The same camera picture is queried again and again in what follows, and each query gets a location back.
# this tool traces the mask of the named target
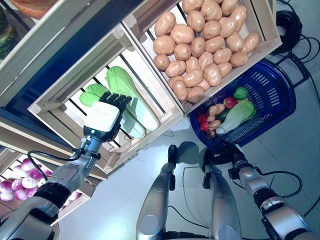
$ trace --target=produce display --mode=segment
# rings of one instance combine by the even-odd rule
[[[233,96],[226,97],[223,103],[210,106],[206,113],[196,119],[200,131],[206,132],[209,139],[214,139],[217,135],[227,134],[251,119],[257,112],[248,100],[248,95],[248,90],[240,86]]]
[[[232,68],[247,63],[259,35],[240,36],[247,9],[238,0],[182,0],[182,9],[187,25],[177,24],[172,12],[164,12],[155,23],[153,61],[177,98],[195,104]]]

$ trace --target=blue plastic basket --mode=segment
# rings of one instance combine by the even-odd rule
[[[279,67],[279,64],[286,59],[291,59],[303,75],[303,79],[295,85]],[[293,54],[284,57],[277,63],[264,59],[192,111],[189,116],[192,128],[208,148],[217,151],[219,147],[223,147],[221,140],[208,139],[206,133],[199,130],[200,124],[197,122],[197,117],[205,113],[210,106],[222,103],[226,97],[233,96],[237,87],[244,87],[249,91],[248,98],[256,109],[256,115],[227,134],[219,135],[221,139],[229,143],[244,146],[296,110],[294,88],[307,80],[309,76],[308,70]]]

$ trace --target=potato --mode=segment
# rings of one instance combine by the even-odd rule
[[[205,79],[203,79],[202,82],[200,82],[197,86],[202,87],[203,91],[205,92],[211,88],[211,86]]]
[[[202,55],[199,57],[199,64],[201,66],[201,70],[205,68],[208,64],[214,63],[214,56],[210,53],[205,51],[202,53]]]
[[[236,53],[242,50],[244,47],[244,40],[236,31],[229,36],[226,41],[225,45],[229,48],[232,52]]]
[[[221,30],[222,30],[221,24],[217,21],[211,20],[205,23],[201,34],[205,40],[208,40],[216,36],[219,36],[219,34],[221,33]]]
[[[203,77],[211,87],[218,86],[222,80],[222,72],[215,63],[210,63],[204,67]]]
[[[204,79],[203,72],[201,70],[193,70],[183,76],[183,82],[187,88],[197,86]]]
[[[225,39],[222,36],[216,36],[205,42],[205,51],[214,54],[219,49],[222,49],[225,44]]]
[[[186,65],[186,67],[185,67],[185,72],[186,73],[190,73],[193,70],[201,70],[201,66],[199,64],[199,60],[194,56],[191,56],[189,58],[189,60],[187,60],[185,62],[185,65]]]
[[[204,0],[182,0],[182,9],[188,14],[192,10],[199,10]]]
[[[177,80],[183,81],[182,76],[174,76],[167,81],[171,89],[173,89],[173,84]]]
[[[205,27],[205,18],[201,12],[192,10],[186,18],[187,24],[193,31],[200,33]]]
[[[230,59],[230,63],[232,64],[233,67],[237,68],[242,65],[245,65],[248,62],[248,54],[245,52],[236,52],[235,54],[232,55]]]
[[[153,42],[153,49],[158,55],[172,54],[175,49],[175,41],[167,35],[157,37]]]
[[[258,45],[259,35],[255,32],[252,32],[243,40],[243,42],[244,42],[244,44],[243,44],[243,48],[242,48],[241,52],[249,54]]]
[[[165,70],[165,74],[169,77],[175,77],[183,74],[186,70],[186,63],[184,61],[172,61]]]
[[[247,9],[245,6],[237,6],[230,15],[230,18],[235,19],[235,31],[239,32],[247,19]]]
[[[206,0],[202,4],[201,13],[206,21],[219,21],[222,17],[220,6],[213,0]]]
[[[192,28],[187,25],[176,24],[174,25],[170,36],[176,44],[190,44],[195,38],[195,33]]]
[[[198,36],[191,43],[191,54],[198,58],[204,53],[206,48],[206,41],[204,38]]]
[[[225,47],[216,51],[213,55],[215,64],[223,64],[229,62],[232,52],[229,48]]]
[[[232,70],[232,64],[230,62],[224,62],[224,63],[218,64],[218,67],[222,72],[223,78],[227,76]]]
[[[237,27],[236,20],[233,18],[230,18],[230,17],[221,18],[219,23],[222,26],[220,36],[224,37],[224,38],[231,36],[231,34],[233,34],[235,32],[236,27]]]
[[[177,21],[175,15],[169,11],[164,12],[155,23],[155,35],[160,37],[162,35],[169,34],[176,24]]]
[[[223,16],[229,16],[235,9],[238,0],[224,0],[221,4],[221,10]]]
[[[185,101],[187,99],[188,90],[183,81],[181,80],[174,81],[174,83],[172,84],[172,90],[180,101]]]
[[[191,56],[191,49],[185,43],[176,45],[173,52],[176,60],[187,61]]]
[[[205,95],[204,90],[200,86],[194,86],[189,92],[187,96],[188,102],[192,104],[198,103]]]

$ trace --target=black cable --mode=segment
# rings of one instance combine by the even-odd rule
[[[303,216],[306,217],[317,206],[317,204],[319,202],[320,202],[320,196],[318,197],[318,199],[315,201],[315,203],[310,207],[310,209]]]

